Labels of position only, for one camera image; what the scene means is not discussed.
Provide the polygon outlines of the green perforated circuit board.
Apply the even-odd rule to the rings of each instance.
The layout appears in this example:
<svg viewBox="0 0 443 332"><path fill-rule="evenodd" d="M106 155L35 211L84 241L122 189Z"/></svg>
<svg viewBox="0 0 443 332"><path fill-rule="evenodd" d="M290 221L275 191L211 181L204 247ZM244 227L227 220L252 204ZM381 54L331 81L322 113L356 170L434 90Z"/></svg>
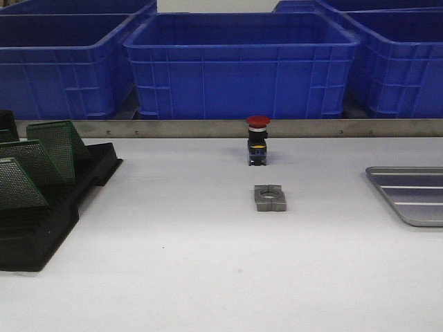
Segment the green perforated circuit board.
<svg viewBox="0 0 443 332"><path fill-rule="evenodd" d="M47 206L34 182L15 158L1 159L1 210Z"/></svg>

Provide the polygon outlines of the silver metal tray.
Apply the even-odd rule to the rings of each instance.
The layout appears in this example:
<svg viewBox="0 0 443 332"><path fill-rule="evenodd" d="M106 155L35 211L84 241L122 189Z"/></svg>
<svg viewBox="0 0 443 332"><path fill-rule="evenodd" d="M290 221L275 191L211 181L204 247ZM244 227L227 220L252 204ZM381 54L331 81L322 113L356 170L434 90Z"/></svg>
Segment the silver metal tray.
<svg viewBox="0 0 443 332"><path fill-rule="evenodd" d="M369 167L365 172L404 223L442 227L441 167Z"/></svg>

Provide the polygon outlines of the black slotted board rack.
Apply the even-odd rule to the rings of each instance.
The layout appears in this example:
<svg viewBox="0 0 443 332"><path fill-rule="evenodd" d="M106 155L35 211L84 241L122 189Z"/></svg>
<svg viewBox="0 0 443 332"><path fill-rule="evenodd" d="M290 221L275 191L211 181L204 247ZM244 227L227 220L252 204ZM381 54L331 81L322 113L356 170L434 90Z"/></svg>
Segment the black slotted board rack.
<svg viewBox="0 0 443 332"><path fill-rule="evenodd" d="M11 111L1 111L1 129L19 137ZM75 161L73 182L35 185L47 206L1 210L2 271L41 271L78 222L81 202L122 163L110 142L86 147L91 158Z"/></svg>

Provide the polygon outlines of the red emergency stop button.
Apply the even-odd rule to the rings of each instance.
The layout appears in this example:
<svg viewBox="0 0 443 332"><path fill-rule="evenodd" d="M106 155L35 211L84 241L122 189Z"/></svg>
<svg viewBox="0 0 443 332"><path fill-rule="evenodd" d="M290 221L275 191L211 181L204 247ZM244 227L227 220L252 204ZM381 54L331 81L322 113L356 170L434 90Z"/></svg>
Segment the red emergency stop button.
<svg viewBox="0 0 443 332"><path fill-rule="evenodd" d="M266 139L268 138L267 125L270 119L266 116L250 116L248 124L248 165L266 165Z"/></svg>

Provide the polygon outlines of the grey metal clamp block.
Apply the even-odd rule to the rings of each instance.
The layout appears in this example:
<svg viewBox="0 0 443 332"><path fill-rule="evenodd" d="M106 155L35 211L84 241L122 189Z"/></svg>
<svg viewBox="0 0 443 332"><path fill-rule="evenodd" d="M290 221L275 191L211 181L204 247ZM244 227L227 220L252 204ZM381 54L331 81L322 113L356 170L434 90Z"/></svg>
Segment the grey metal clamp block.
<svg viewBox="0 0 443 332"><path fill-rule="evenodd" d="M258 212L287 210L287 201L281 185L255 185L254 200Z"/></svg>

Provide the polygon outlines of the centre blue plastic crate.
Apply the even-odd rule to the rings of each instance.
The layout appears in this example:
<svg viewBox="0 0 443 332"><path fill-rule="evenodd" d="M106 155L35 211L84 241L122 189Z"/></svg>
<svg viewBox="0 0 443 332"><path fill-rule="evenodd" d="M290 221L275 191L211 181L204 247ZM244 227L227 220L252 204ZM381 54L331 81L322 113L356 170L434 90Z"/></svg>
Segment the centre blue plastic crate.
<svg viewBox="0 0 443 332"><path fill-rule="evenodd" d="M157 120L338 118L358 44L315 12L159 14L124 43Z"/></svg>

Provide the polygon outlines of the blue plastic crate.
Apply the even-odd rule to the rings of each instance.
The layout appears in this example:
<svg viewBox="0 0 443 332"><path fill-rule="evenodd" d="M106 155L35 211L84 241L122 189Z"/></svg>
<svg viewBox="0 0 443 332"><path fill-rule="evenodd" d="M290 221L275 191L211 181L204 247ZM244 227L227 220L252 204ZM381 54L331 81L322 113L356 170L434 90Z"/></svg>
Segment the blue plastic crate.
<svg viewBox="0 0 443 332"><path fill-rule="evenodd" d="M442 117L442 11L346 12L360 41L347 90L372 118Z"/></svg>
<svg viewBox="0 0 443 332"><path fill-rule="evenodd" d="M109 119L133 88L133 15L1 16L1 109L18 120Z"/></svg>
<svg viewBox="0 0 443 332"><path fill-rule="evenodd" d="M159 14L124 43L157 120L338 118L358 44L315 12Z"/></svg>

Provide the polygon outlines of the back right blue crate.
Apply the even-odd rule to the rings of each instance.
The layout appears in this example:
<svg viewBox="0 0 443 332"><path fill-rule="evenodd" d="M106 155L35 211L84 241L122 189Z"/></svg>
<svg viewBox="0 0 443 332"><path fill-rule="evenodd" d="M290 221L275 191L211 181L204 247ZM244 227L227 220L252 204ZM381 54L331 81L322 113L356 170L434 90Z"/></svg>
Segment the back right blue crate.
<svg viewBox="0 0 443 332"><path fill-rule="evenodd" d="M427 10L442 9L442 1L279 1L273 12L311 12L323 10L330 12L366 10Z"/></svg>

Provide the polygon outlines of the left blue plastic crate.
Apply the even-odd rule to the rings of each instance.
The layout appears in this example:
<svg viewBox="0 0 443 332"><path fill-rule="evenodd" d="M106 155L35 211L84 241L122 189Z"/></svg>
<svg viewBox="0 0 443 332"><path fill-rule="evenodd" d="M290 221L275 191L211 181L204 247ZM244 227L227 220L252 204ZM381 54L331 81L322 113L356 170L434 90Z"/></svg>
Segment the left blue plastic crate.
<svg viewBox="0 0 443 332"><path fill-rule="evenodd" d="M18 120L109 119L133 88L133 15L1 16L1 109Z"/></svg>

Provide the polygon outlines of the right blue plastic crate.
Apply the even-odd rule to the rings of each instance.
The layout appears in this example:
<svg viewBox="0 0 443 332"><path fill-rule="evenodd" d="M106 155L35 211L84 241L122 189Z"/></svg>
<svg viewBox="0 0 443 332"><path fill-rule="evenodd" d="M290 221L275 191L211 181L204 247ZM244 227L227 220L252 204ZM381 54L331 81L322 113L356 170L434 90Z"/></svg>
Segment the right blue plastic crate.
<svg viewBox="0 0 443 332"><path fill-rule="evenodd" d="M442 117L442 11L346 12L360 41L347 90L372 118Z"/></svg>

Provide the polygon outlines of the back left blue crate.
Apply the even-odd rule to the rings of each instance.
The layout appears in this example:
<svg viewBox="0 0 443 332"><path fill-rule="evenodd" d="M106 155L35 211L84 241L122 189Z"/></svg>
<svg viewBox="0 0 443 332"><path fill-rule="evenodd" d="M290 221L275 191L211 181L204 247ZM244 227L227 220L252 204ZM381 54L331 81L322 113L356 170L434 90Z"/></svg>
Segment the back left blue crate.
<svg viewBox="0 0 443 332"><path fill-rule="evenodd" d="M134 14L156 8L157 1L21 1L1 9L2 15Z"/></svg>

